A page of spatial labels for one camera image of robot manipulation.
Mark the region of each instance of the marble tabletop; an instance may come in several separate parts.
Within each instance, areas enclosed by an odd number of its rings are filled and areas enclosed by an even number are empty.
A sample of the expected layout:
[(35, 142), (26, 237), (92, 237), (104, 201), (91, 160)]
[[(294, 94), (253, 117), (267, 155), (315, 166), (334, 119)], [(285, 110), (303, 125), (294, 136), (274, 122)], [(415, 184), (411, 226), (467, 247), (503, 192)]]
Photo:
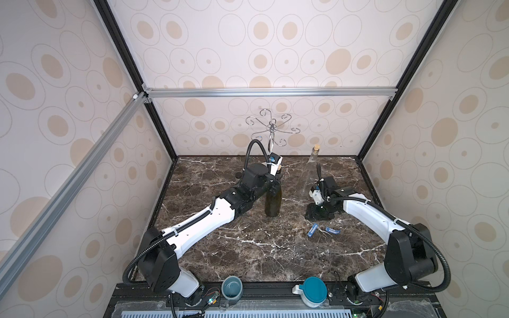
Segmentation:
[[(284, 157), (280, 214), (264, 213), (265, 198), (238, 219), (214, 230), (179, 260), (203, 282), (236, 275), (244, 281), (295, 281), (317, 276), (326, 281), (346, 280), (383, 261), (385, 244), (363, 223), (345, 213), (330, 221), (304, 219), (311, 198), (298, 198), (295, 185), (307, 157)], [(260, 161), (254, 157), (250, 162)], [(333, 175), (341, 187), (352, 186), (371, 198), (357, 164), (349, 157), (320, 156), (323, 176)], [(244, 157), (180, 157), (155, 226), (163, 229), (182, 222), (208, 204), (214, 195), (233, 186)], [(325, 227), (340, 229), (338, 235)]]

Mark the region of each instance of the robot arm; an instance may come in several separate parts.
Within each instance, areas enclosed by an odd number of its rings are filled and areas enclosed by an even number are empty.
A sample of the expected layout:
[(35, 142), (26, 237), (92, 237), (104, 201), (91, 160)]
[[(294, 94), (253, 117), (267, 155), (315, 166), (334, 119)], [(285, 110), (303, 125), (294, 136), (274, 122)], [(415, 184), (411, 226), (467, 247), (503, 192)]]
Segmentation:
[(225, 190), (213, 199), (211, 205), (185, 221), (161, 232), (155, 228), (145, 232), (139, 248), (145, 255), (137, 261), (137, 265), (152, 291), (180, 293), (190, 305), (200, 300), (200, 283), (192, 273), (179, 267), (178, 259), (210, 232), (249, 211), (263, 194), (279, 190), (278, 167), (282, 157), (271, 153), (268, 161), (247, 167), (238, 184)]
[(344, 212), (367, 225), (387, 244), (383, 263), (348, 278), (346, 290), (350, 300), (356, 301), (362, 294), (396, 284), (406, 287), (438, 270), (434, 250), (419, 237), (423, 235), (431, 242), (426, 226), (394, 218), (353, 188), (338, 187), (333, 177), (322, 179), (319, 166), (317, 172), (320, 180), (309, 192), (315, 203), (308, 205), (305, 217), (332, 219)]

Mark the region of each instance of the black frame rail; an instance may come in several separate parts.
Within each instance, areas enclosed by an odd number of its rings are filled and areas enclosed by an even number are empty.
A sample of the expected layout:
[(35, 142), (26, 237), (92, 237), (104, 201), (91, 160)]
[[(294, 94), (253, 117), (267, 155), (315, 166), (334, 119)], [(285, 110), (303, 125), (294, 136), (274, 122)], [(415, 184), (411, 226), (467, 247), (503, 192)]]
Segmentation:
[(153, 227), (156, 224), (157, 217), (159, 216), (159, 211), (161, 210), (162, 202), (164, 200), (166, 192), (168, 191), (169, 182), (172, 180), (173, 172), (175, 171), (175, 168), (177, 167), (178, 160), (179, 160), (179, 157), (177, 157), (175, 160), (173, 160), (172, 165), (169, 168), (168, 175), (166, 176), (166, 179), (164, 180), (164, 183), (162, 185), (161, 194), (160, 194), (159, 198), (157, 199), (157, 203), (154, 208), (154, 212), (152, 213), (152, 217), (150, 218), (148, 227)]
[[(145, 92), (143, 85), (144, 82), (142, 76), (136, 67), (136, 63), (134, 62), (131, 52), (129, 51), (129, 47), (127, 46), (124, 36), (122, 35), (122, 32), (119, 28), (119, 25), (117, 24), (117, 21), (115, 20), (107, 0), (94, 0), (94, 3), (97, 7), (97, 11), (104, 21), (104, 25), (108, 29), (109, 35), (111, 36), (111, 39), (113, 40), (127, 71), (129, 72), (129, 75), (131, 76), (134, 86), (139, 92), (144, 92), (145, 96), (147, 96), (147, 92)], [(149, 101), (145, 104), (147, 112), (149, 113), (150, 118), (152, 119), (152, 122), (154, 123), (154, 126), (159, 133), (159, 136), (161, 137), (162, 143), (169, 153), (170, 158), (172, 161), (175, 161), (177, 160), (177, 153), (175, 152), (172, 142), (166, 133), (166, 130), (162, 124), (159, 114), (156, 111), (152, 99), (148, 98), (148, 96), (147, 99)]]
[(401, 96), (405, 93), (405, 89), (410, 84), (410, 81), (412, 80), (413, 76), (419, 69), (419, 66), (426, 57), (426, 54), (428, 54), (428, 51), (435, 42), (438, 34), (440, 33), (440, 30), (442, 30), (443, 25), (447, 21), (450, 13), (453, 11), (457, 2), (458, 0), (444, 0), (444, 2), (442, 2), (442, 5), (437, 11), (437, 14), (433, 18), (433, 21), (431, 21), (428, 30), (424, 34), (422, 41), (419, 43), (419, 46), (417, 47), (415, 54), (408, 63), (408, 66), (405, 69), (403, 76), (398, 82), (398, 85), (396, 85), (396, 88), (398, 89), (396, 95), (394, 95), (394, 97), (387, 102), (385, 108), (378, 117), (377, 122), (375, 123), (373, 129), (371, 130), (369, 136), (367, 137), (366, 142), (362, 146), (358, 154), (358, 157), (361, 161), (364, 160), (364, 158), (366, 157), (367, 152), (370, 150), (371, 146), (375, 142), (375, 139), (378, 137), (378, 134), (380, 133), (380, 131), (382, 131), (383, 126), (389, 119), (392, 110), (400, 100)]
[(373, 183), (371, 182), (370, 176), (368, 176), (366, 168), (364, 167), (364, 164), (362, 163), (362, 160), (358, 156), (353, 156), (355, 159), (355, 163), (357, 163), (357, 167), (359, 167), (359, 172), (366, 182), (367, 189), (370, 191), (371, 196), (373, 197), (373, 201), (378, 204), (379, 206), (383, 207), (382, 201), (380, 200), (380, 197), (377, 194), (377, 190), (373, 186)]

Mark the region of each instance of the wire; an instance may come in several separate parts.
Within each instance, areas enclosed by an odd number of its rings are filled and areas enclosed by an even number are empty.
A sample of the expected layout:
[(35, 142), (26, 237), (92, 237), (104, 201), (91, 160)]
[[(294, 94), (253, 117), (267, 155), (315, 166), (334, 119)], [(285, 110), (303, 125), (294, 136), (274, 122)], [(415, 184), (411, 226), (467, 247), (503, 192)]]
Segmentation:
[(265, 151), (265, 148), (263, 147), (262, 143), (258, 140), (258, 139), (253, 139), (251, 140), (251, 142), (249, 143), (249, 145), (247, 146), (247, 150), (246, 150), (246, 160), (244, 161), (244, 170), (247, 169), (247, 164), (249, 162), (249, 155), (251, 153), (251, 148), (253, 147), (254, 144), (258, 144), (260, 146), (260, 149), (262, 150), (262, 153), (263, 153), (263, 157), (265, 158), (265, 161), (267, 163), (270, 163), (269, 161), (269, 156), (267, 156), (267, 152)]
[(319, 162), (317, 162), (317, 175), (318, 175), (318, 189), (320, 190), (320, 193), (322, 194), (322, 199), (327, 200), (325, 197), (325, 181), (322, 179), (322, 166)]
[[(175, 305), (173, 304), (173, 293), (169, 294), (169, 303), (172, 306), (172, 315), (173, 318), (177, 318), (177, 314), (175, 313)], [(210, 307), (209, 304), (206, 304), (199, 312), (190, 314), (190, 315), (183, 315), (180, 318), (204, 318), (205, 317), (205, 310), (207, 310)]]
[(380, 318), (385, 314), (385, 311), (387, 310), (387, 307), (389, 306), (389, 291), (385, 292), (385, 302), (383, 303), (382, 309), (378, 312), (378, 315), (373, 314), (373, 318)]
[(419, 287), (425, 291), (433, 292), (433, 293), (442, 292), (449, 286), (450, 280), (451, 280), (451, 273), (450, 273), (450, 267), (449, 267), (449, 264), (447, 263), (447, 260), (445, 259), (442, 252), (438, 249), (438, 247), (435, 244), (433, 244), (433, 242), (430, 239), (428, 239), (426, 236), (424, 236), (419, 230), (417, 230), (416, 228), (414, 228), (406, 223), (401, 222), (399, 219), (396, 219), (396, 217), (394, 217), (392, 214), (390, 214), (389, 212), (384, 210), (381, 206), (373, 203), (372, 201), (366, 201), (365, 199), (358, 198), (358, 197), (352, 197), (352, 196), (335, 197), (335, 198), (330, 198), (329, 200), (330, 201), (352, 200), (352, 201), (359, 201), (359, 202), (366, 203), (369, 206), (380, 211), (383, 215), (388, 217), (391, 221), (395, 221), (395, 223), (397, 225), (404, 227), (408, 231), (417, 235), (423, 242), (425, 242), (433, 250), (435, 255), (437, 255), (437, 258), (439, 259), (440, 263), (442, 264), (442, 268), (444, 270), (444, 278), (443, 278), (442, 282), (438, 286), (435, 286), (435, 287), (424, 286), (424, 285), (421, 285), (418, 283), (413, 283), (413, 282), (409, 283), (409, 285)]
[(378, 300), (379, 300), (379, 301), (383, 304), (383, 300), (382, 300), (380, 297), (378, 297), (378, 296), (377, 296), (377, 295), (375, 295), (375, 294), (371, 294), (371, 296), (375, 296), (375, 297), (376, 297), (376, 298), (378, 298)]
[(332, 291), (332, 294), (336, 295), (337, 294), (337, 290), (338, 290), (337, 284), (341, 281), (341, 276), (340, 276), (340, 274), (337, 271), (333, 271), (332, 273), (334, 274), (334, 279), (335, 279), (334, 286), (332, 287), (334, 289)]
[(217, 289), (218, 292), (220, 292), (219, 288), (217, 287), (210, 287), (207, 292), (205, 293), (205, 296), (208, 296), (208, 295), (212, 295), (213, 293), (215, 293), (215, 291), (209, 293), (210, 290), (213, 290), (213, 289)]
[[(216, 204), (216, 197), (213, 198), (212, 203), (210, 204), (210, 207), (207, 211), (205, 211), (202, 215), (198, 216), (197, 218), (189, 221), (188, 223), (184, 224), (179, 228), (179, 232), (182, 232), (186, 230), (187, 228), (195, 225), (196, 223), (203, 220), (207, 215), (211, 213), (211, 211), (214, 209), (214, 206)], [(147, 247), (143, 252), (138, 254), (133, 260), (127, 265), (126, 269), (124, 270), (124, 273), (122, 274), (122, 282), (128, 286), (136, 286), (136, 285), (146, 285), (147, 282), (142, 281), (134, 281), (129, 276), (131, 275), (131, 271), (134, 269), (134, 266), (138, 264), (139, 260), (142, 259), (145, 255), (147, 255), (151, 250), (153, 250), (159, 243), (175, 236), (175, 232), (169, 232), (166, 235), (163, 235), (160, 239), (155, 241), (154, 243), (150, 244), (149, 247)]]

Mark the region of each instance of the enclosure wall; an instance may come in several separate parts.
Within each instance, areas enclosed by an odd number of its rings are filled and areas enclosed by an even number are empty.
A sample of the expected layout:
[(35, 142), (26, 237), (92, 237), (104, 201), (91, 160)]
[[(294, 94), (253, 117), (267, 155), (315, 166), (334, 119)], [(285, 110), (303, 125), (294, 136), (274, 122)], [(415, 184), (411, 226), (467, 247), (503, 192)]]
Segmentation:
[[(395, 86), (442, 1), (108, 2), (146, 87), (211, 89)], [(239, 153), (246, 136), (263, 125), (257, 122), (248, 131), (238, 125), (249, 115), (260, 116), (261, 108), (287, 112), (301, 125), (290, 122), (285, 130), (305, 127), (298, 136), (276, 132), (276, 140), (288, 142), (278, 148), (281, 154), (307, 155), (309, 145), (319, 142), (325, 154), (357, 155), (387, 102), (370, 98), (189, 98), (155, 104), (179, 155)]]
[(140, 106), (0, 302), (0, 317), (102, 317), (169, 165)]
[(0, 4), (0, 259), (135, 90), (87, 0)]
[[(1, 2), (0, 78), (6, 260), (135, 90), (87, 0)], [(141, 104), (0, 301), (0, 317), (102, 317), (169, 168), (147, 116)]]
[(509, 310), (508, 45), (507, 0), (463, 2), (364, 160), (386, 209), (445, 253), (448, 317)]

